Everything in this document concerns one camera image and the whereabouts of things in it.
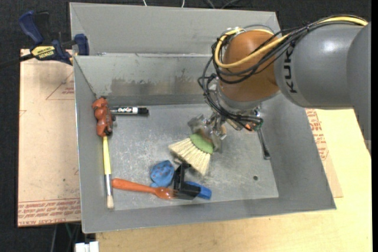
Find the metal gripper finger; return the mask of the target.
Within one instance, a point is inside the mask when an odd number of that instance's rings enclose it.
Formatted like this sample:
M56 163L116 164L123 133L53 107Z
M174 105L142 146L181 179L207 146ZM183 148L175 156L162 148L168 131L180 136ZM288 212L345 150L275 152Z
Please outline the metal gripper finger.
M226 138L226 136L227 136L226 129L220 129L220 130L215 129L211 132L213 152L221 152L222 141Z
M203 114L190 119L188 126L192 134L208 135L208 119L206 119Z

